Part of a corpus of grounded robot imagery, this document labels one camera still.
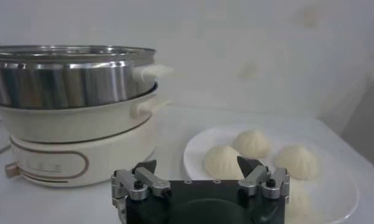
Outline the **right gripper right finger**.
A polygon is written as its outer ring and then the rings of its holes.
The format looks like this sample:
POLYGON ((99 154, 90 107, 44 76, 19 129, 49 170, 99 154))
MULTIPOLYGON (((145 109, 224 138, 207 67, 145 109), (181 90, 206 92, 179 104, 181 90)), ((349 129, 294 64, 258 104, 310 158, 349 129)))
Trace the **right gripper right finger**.
POLYGON ((290 174, 286 168, 276 168, 273 172, 257 159, 237 156, 237 162, 244 176, 238 185, 252 197, 258 192, 268 200, 284 198, 289 203, 290 174))

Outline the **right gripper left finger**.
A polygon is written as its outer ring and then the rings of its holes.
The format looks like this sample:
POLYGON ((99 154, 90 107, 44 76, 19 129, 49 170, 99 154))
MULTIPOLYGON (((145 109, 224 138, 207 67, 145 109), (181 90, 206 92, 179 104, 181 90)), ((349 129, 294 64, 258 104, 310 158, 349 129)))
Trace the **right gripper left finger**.
POLYGON ((125 204, 126 198, 145 200, 149 194, 168 199, 171 182, 158 178, 154 172, 156 160, 138 163, 132 170, 116 170, 111 176, 111 203, 116 208, 125 204))

